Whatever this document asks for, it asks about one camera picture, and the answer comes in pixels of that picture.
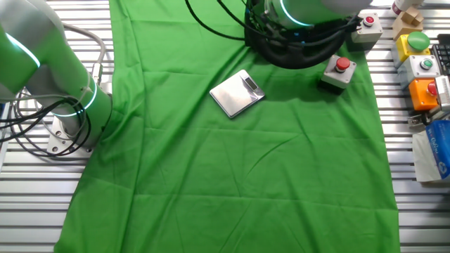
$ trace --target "black cable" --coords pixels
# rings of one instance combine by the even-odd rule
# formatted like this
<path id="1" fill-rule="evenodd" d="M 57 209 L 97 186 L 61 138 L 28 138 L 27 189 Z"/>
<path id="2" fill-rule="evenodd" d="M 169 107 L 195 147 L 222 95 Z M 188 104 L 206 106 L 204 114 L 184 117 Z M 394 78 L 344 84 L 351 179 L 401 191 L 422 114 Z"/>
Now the black cable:
<path id="1" fill-rule="evenodd" d="M 27 119 L 36 119 L 38 116 L 40 116 L 43 112 L 46 111 L 46 108 L 42 108 L 40 110 L 38 110 L 37 112 L 31 114 L 31 115 L 27 115 L 21 118 L 15 118 L 15 119 L 0 119 L 0 123 L 14 123 L 14 122 L 19 122 L 22 120 L 27 120 Z"/>
<path id="2" fill-rule="evenodd" d="M 58 107 L 58 106 L 59 106 L 60 104 L 62 104 L 62 103 L 63 103 L 63 101 L 58 101 L 58 102 L 54 103 L 53 105 L 51 105 L 50 107 L 45 108 L 45 110 L 43 110 L 43 113 L 41 113 L 41 114 L 37 117 L 37 120 L 36 120 L 35 122 L 31 123 L 31 125 L 30 125 L 29 127 L 27 127 L 25 130 L 23 130 L 22 132 L 20 132 L 20 133 L 18 133 L 18 134 L 15 134 L 15 133 L 14 133 L 14 134 L 12 134 L 11 136 L 9 136 L 9 137 L 7 137 L 7 138 L 0 139 L 0 143 L 5 142 L 5 141 L 13 140 L 14 138 L 17 138 L 17 137 L 22 136 L 23 134 L 27 133 L 27 132 L 28 132 L 29 130 L 31 130 L 34 126 L 36 126 L 36 125 L 39 123 L 39 121 L 45 117 L 45 115 L 46 115 L 47 113 L 49 113 L 50 111 L 54 110 L 56 107 Z"/>
<path id="3" fill-rule="evenodd" d="M 206 30 L 212 32 L 212 33 L 215 34 L 215 35 L 219 35 L 220 37 L 223 37 L 223 38 L 233 39 L 233 40 L 237 40 L 237 41 L 245 41 L 244 38 L 239 38 L 239 37 L 229 36 L 229 35 L 226 35 L 226 34 L 223 34 L 223 33 L 221 33 L 221 32 L 218 32 L 218 31 L 212 29 L 211 27 L 207 26 L 207 25 L 206 25 L 204 22 L 202 22 L 202 21 L 200 20 L 200 18 L 198 18 L 198 16 L 195 14 L 194 10 L 192 9 L 191 4 L 189 3 L 189 0 L 185 0 L 185 2 L 186 2 L 186 6 L 187 6 L 188 9 L 189 9 L 189 12 L 191 13 L 191 15 L 193 16 L 193 18 L 195 19 L 195 21 L 197 21 L 197 22 L 198 22 L 203 28 L 205 28 Z"/>
<path id="4" fill-rule="evenodd" d="M 46 151 L 46 150 L 40 148 L 38 145 L 36 145 L 35 143 L 33 143 L 33 141 L 31 141 L 30 138 L 28 138 L 28 136 L 26 136 L 26 135 L 23 135 L 23 137 L 24 137 L 31 145 L 33 145 L 38 151 L 44 153 L 45 155 L 43 155 L 43 154 L 38 154 L 38 153 L 36 153 L 36 152 L 34 152 L 34 151 L 32 151 L 32 150 L 26 148 L 25 145 L 24 145 L 18 138 L 15 139 L 15 140 L 17 141 L 17 143 L 18 143 L 24 150 L 26 150 L 27 152 L 29 152 L 29 153 L 31 153 L 32 155 L 35 155 L 35 156 L 37 156 L 37 157 L 60 157 L 60 156 L 64 156 L 64 155 L 70 155 L 70 154 L 73 154 L 74 152 L 76 152 L 77 150 L 79 150 L 79 149 L 87 142 L 89 136 L 91 135 L 91 120 L 89 119 L 89 116 L 88 116 L 88 114 L 86 113 L 86 111 L 83 109 L 83 107 L 82 107 L 75 99 L 72 99 L 72 98 L 71 98 L 71 99 L 67 99 L 67 100 L 65 100 L 65 103 L 69 103 L 69 104 L 71 104 L 72 106 L 75 105 L 75 106 L 74 106 L 74 109 L 75 109 L 76 112 L 81 112 L 81 113 L 84 112 L 84 115 L 85 115 L 85 117 L 86 117 L 86 121 L 87 121 L 87 123 L 88 123 L 88 131 L 87 131 L 87 133 L 86 133 L 86 137 L 84 138 L 84 140 L 83 140 L 76 148 L 73 148 L 73 147 L 74 147 L 74 145 L 76 144 L 76 142 L 78 141 L 79 137 L 81 136 L 81 134 L 82 134 L 81 131 L 79 131 L 79 132 L 77 133 L 77 135 L 75 136 L 75 139 L 73 140 L 72 144 L 69 145 L 69 147 L 67 147 L 65 150 L 63 150 L 63 151 L 61 151 L 61 152 L 59 152 L 59 153 L 56 153 L 56 154 L 54 154 L 54 153 L 49 153 L 48 151 Z M 21 114 L 22 114 L 21 111 L 20 111 L 20 106 L 17 105 L 17 106 L 14 107 L 14 109 L 15 109 L 15 110 L 14 110 L 14 113 L 15 113 L 15 116 L 16 116 L 16 117 L 17 117 L 18 115 L 21 115 Z M 77 117 L 78 117 L 78 121 L 79 121 L 79 127 L 83 127 L 83 124 L 82 124 L 82 118 L 81 118 L 81 116 L 80 116 L 81 113 L 77 113 Z M 18 124 L 18 127 L 19 127 L 19 130 L 21 130 L 21 131 L 23 130 L 21 124 Z"/>
<path id="5" fill-rule="evenodd" d="M 231 11 L 230 9 L 228 9 L 228 7 L 226 7 L 226 5 L 221 1 L 221 0 L 217 0 L 217 2 L 220 4 L 220 6 L 224 9 L 224 11 L 226 11 L 226 13 L 228 13 L 228 15 L 233 18 L 239 25 L 241 25 L 242 27 L 244 27 L 245 29 L 249 29 L 250 31 L 263 36 L 266 39 L 270 39 L 270 40 L 274 40 L 274 41 L 279 41 L 279 42 L 283 42 L 286 43 L 288 42 L 287 39 L 280 39 L 280 38 L 275 38 L 273 36 L 269 36 L 267 34 L 263 34 L 260 31 L 254 29 L 253 27 L 246 25 L 244 22 L 242 22 L 238 17 L 236 17 Z"/>

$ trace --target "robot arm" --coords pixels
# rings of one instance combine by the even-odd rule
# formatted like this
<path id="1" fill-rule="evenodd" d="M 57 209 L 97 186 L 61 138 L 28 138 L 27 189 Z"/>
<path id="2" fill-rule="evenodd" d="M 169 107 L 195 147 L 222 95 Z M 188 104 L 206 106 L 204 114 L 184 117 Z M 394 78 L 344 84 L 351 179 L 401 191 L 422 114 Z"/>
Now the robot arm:
<path id="1" fill-rule="evenodd" d="M 372 0 L 266 0 L 267 16 L 284 28 L 313 27 L 367 8 Z"/>
<path id="2" fill-rule="evenodd" d="M 111 97 L 68 46 L 62 22 L 45 1 L 0 0 L 0 52 L 0 102 L 13 100 L 24 86 L 44 107 L 74 98 L 91 120 L 84 146 L 94 147 L 109 120 Z M 81 111 L 64 104 L 52 113 L 68 136 L 80 131 Z M 79 143 L 88 127 L 81 132 Z"/>

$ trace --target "green fabric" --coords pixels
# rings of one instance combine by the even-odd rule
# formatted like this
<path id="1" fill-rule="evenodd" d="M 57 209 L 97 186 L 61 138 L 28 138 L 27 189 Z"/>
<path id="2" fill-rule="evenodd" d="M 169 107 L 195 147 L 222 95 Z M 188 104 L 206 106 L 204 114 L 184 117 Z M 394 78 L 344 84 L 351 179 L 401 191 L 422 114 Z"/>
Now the green fabric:
<path id="1" fill-rule="evenodd" d="M 225 3 L 243 17 L 239 0 Z M 242 36 L 216 1 L 207 24 Z M 114 110 L 56 252 L 399 252 L 398 211 L 363 53 L 284 70 L 201 28 L 182 0 L 111 0 Z M 245 69 L 266 98 L 229 119 L 208 94 Z"/>

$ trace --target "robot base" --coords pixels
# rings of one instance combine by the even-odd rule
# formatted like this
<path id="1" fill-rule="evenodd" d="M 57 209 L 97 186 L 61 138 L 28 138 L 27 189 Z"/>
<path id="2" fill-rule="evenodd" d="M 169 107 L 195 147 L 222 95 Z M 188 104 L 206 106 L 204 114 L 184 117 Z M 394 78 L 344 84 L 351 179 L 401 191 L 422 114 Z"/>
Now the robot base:
<path id="1" fill-rule="evenodd" d="M 57 118 L 53 118 L 53 126 L 51 127 L 51 131 L 61 138 L 69 139 L 70 137 L 67 136 L 64 129 L 61 127 L 61 121 Z M 69 148 L 69 146 L 72 144 L 72 141 L 64 141 L 60 138 L 56 138 L 53 135 L 50 135 L 49 138 L 49 144 L 47 145 L 47 152 L 58 154 L 59 152 Z M 91 148 L 80 148 L 75 153 L 68 155 L 66 158 L 68 159 L 74 159 L 74 158 L 90 158 L 92 155 L 93 149 Z"/>

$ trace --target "silver kitchen scale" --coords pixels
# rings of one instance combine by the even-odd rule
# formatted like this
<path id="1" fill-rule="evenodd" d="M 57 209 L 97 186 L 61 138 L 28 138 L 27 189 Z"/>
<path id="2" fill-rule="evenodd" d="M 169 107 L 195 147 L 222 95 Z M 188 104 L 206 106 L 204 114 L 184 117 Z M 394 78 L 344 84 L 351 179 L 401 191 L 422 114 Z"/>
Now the silver kitchen scale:
<path id="1" fill-rule="evenodd" d="M 264 92 L 241 70 L 210 91 L 228 117 L 233 118 L 264 97 Z"/>

